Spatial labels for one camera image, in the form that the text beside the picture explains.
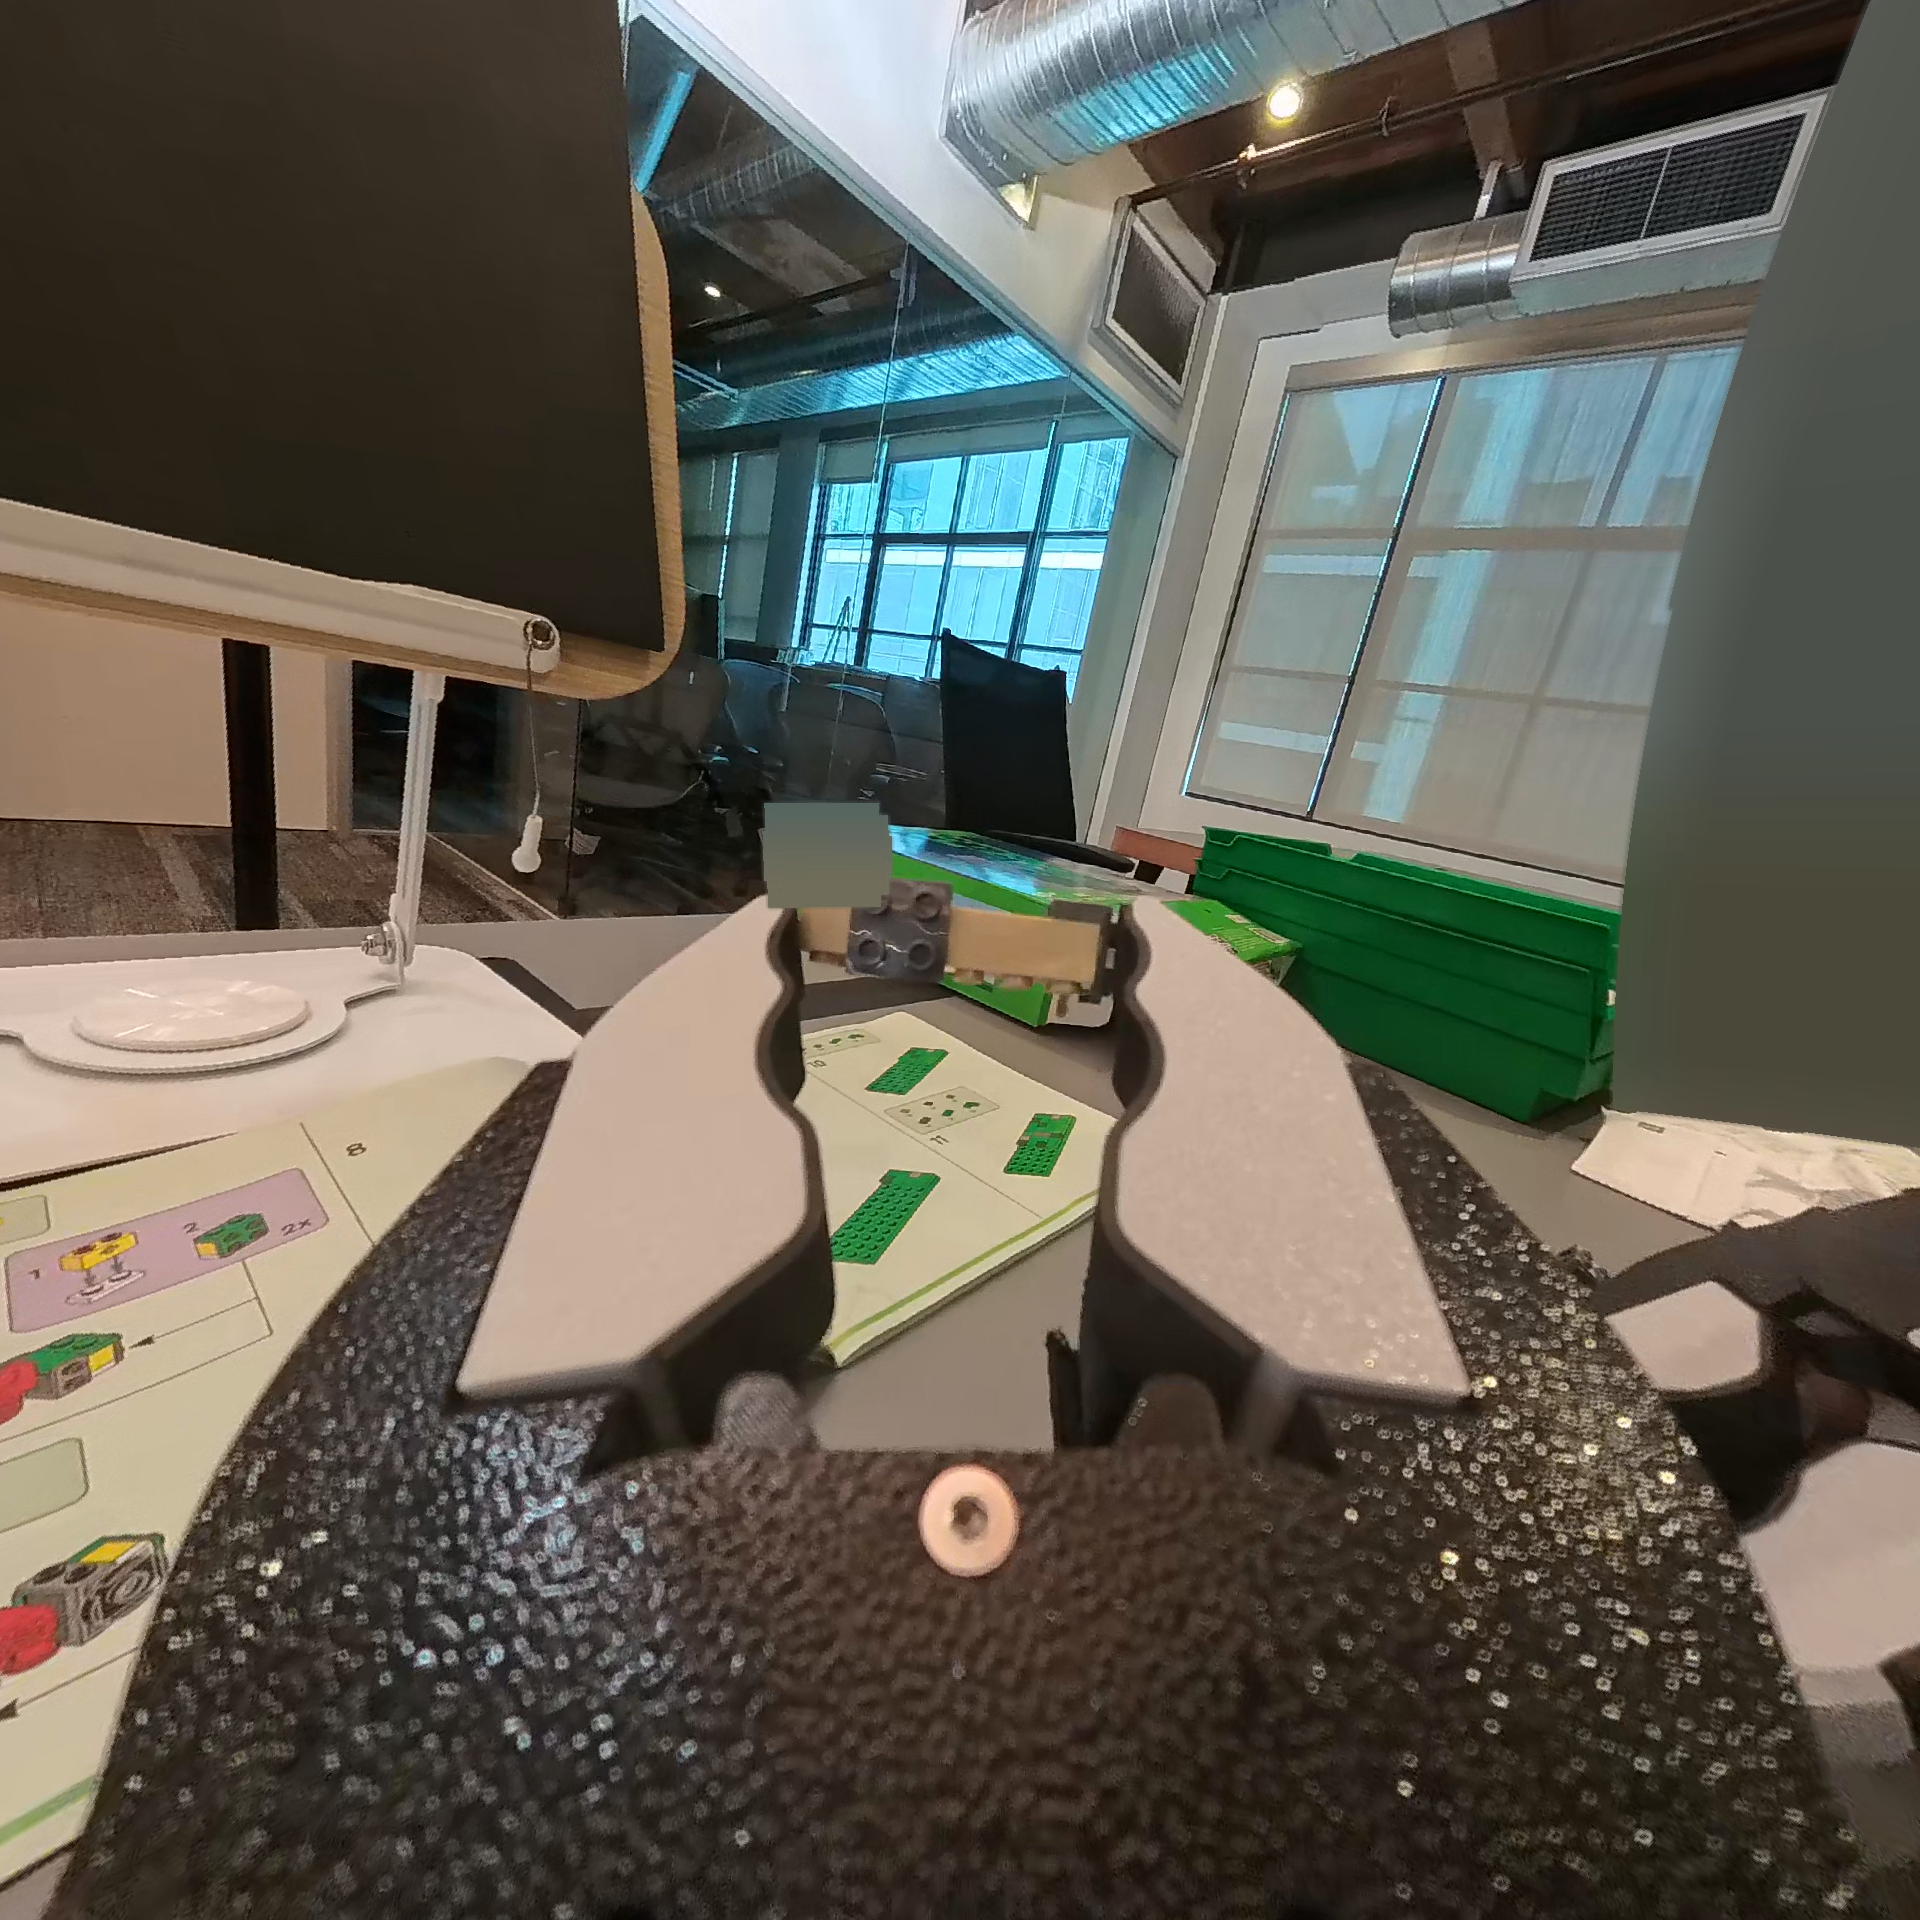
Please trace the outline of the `silver ceiling duct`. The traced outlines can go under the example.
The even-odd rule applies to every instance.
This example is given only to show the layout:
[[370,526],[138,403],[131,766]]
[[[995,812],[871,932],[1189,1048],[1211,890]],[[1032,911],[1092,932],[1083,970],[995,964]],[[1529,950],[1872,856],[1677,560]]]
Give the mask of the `silver ceiling duct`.
[[1499,12],[1506,3],[1003,3],[953,37],[944,138],[999,187]]

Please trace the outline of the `tan and grey brick assembly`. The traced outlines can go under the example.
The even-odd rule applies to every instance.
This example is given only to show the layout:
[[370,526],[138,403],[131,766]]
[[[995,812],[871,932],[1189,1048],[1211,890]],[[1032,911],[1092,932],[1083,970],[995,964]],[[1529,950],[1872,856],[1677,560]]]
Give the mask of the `tan and grey brick assembly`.
[[1040,1024],[1100,1024],[1114,1010],[1114,911],[1018,914],[938,879],[893,878],[877,904],[796,909],[815,963],[890,984],[1037,995]]

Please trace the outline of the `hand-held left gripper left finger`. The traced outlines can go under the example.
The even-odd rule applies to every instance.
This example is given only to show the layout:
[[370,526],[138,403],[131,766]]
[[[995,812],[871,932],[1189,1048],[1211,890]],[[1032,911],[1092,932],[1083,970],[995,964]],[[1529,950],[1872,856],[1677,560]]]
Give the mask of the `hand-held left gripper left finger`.
[[799,1111],[801,930],[743,904],[571,1055],[457,1374],[469,1403],[611,1395],[640,1452],[714,1437],[741,1375],[832,1322],[824,1156]]

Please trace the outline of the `stack of green plastic crates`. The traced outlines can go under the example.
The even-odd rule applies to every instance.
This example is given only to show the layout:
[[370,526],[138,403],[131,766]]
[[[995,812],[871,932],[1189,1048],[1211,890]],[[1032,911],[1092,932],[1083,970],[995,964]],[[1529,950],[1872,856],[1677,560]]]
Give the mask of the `stack of green plastic crates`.
[[1613,1082],[1612,907],[1218,827],[1194,891],[1297,942],[1287,992],[1364,1061],[1512,1120]]

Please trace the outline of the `white plastic bag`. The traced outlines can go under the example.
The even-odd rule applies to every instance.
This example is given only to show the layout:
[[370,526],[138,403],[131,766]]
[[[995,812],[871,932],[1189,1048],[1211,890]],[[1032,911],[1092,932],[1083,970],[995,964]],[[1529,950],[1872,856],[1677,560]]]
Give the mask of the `white plastic bag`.
[[1896,1143],[1607,1111],[1573,1172],[1714,1231],[1914,1190],[1919,1155]]

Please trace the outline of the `dark mesh office chairs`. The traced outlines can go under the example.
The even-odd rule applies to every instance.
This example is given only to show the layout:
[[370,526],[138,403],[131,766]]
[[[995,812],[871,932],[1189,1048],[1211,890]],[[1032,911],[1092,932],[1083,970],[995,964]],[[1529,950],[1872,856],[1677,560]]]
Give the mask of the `dark mesh office chairs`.
[[935,680],[692,656],[584,708],[568,907],[725,914],[762,891],[768,803],[843,800],[873,800],[893,824],[944,824]]

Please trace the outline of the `black post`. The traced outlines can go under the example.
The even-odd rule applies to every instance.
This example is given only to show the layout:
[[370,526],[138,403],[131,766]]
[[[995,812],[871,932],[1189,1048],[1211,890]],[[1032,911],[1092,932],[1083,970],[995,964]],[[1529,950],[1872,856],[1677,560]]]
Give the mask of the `black post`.
[[226,637],[221,661],[234,925],[276,930],[281,907],[273,653],[260,643]]

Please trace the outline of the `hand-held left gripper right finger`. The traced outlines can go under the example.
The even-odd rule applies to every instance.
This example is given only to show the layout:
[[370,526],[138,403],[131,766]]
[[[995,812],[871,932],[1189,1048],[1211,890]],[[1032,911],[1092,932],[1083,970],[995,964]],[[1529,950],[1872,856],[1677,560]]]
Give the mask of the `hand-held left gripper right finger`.
[[1172,1398],[1180,1445],[1303,1445],[1311,1400],[1473,1398],[1344,1052],[1164,898],[1115,925],[1114,1087],[1080,1340],[1048,1340],[1053,1442]]

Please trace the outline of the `silver duct section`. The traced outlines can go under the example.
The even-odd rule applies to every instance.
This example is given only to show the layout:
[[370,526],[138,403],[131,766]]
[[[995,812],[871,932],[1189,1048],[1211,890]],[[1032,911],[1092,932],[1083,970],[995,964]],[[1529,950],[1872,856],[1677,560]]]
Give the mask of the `silver duct section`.
[[1493,325],[1521,314],[1513,274],[1529,215],[1509,210],[1444,229],[1418,230],[1402,247],[1386,293],[1386,323],[1396,339]]

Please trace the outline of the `white air vent unit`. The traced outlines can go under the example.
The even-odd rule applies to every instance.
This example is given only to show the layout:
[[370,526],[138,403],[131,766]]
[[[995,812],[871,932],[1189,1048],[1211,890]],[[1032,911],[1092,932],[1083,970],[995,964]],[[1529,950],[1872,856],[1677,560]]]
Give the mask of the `white air vent unit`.
[[1516,307],[1760,282],[1828,99],[1818,90],[1547,162],[1512,272]]

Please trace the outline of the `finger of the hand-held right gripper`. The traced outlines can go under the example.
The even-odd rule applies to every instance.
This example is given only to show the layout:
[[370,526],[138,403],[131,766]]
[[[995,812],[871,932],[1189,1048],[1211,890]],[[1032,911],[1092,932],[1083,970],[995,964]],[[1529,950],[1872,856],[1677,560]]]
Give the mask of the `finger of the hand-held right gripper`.
[[1669,1400],[1727,1397],[1787,1379],[1781,1332],[1738,1285],[1777,1279],[1775,1231],[1714,1231],[1601,1283],[1601,1319]]

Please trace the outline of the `green toy box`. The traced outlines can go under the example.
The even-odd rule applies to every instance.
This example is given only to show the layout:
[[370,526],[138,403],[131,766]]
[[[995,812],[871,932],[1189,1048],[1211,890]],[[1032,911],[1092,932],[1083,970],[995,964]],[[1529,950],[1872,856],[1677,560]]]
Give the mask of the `green toy box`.
[[1092,848],[1045,843],[1026,848],[985,834],[893,827],[897,875],[952,887],[961,904],[1045,917],[1100,904],[1114,919],[1140,895],[1161,894],[1176,914],[1274,982],[1283,982],[1301,946],[1202,895],[1172,895],[1161,868],[1131,856],[1090,859]]

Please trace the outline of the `white metal stand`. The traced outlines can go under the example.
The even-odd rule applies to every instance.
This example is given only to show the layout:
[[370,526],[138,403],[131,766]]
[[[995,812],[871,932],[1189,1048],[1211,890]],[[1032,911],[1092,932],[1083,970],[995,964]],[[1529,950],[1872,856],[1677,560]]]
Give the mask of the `white metal stand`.
[[[73,600],[213,637],[307,643],[415,669],[399,872],[361,944],[103,957],[5,966],[5,1186],[288,1120],[369,1087],[469,1061],[539,1064],[578,1037],[467,950],[419,942],[431,763],[449,675],[535,680],[563,662],[552,619],[396,583],[361,583],[211,544],[5,501],[5,591]],[[273,980],[312,1002],[291,1036],[225,1052],[95,1047],[76,1010],[127,984]]]

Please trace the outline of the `white round disc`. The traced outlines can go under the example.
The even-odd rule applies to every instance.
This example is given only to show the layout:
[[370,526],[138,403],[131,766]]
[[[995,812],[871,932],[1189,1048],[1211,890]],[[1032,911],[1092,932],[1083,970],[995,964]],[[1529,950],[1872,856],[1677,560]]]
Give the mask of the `white round disc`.
[[79,1040],[148,1054],[225,1052],[298,1034],[309,996],[252,978],[135,982],[84,1002],[71,1018]]

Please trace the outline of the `open brick instruction booklet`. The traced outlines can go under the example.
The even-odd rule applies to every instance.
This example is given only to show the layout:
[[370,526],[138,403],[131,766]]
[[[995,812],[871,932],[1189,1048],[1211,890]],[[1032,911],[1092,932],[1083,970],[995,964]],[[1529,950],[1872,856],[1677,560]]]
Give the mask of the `open brick instruction booklet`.
[[[944,1012],[819,1024],[801,1111],[835,1243],[826,1366],[1092,1208],[1092,1106]],[[516,1091],[507,1058],[5,1192],[5,1882],[58,1859],[138,1646],[245,1414],[370,1245]]]

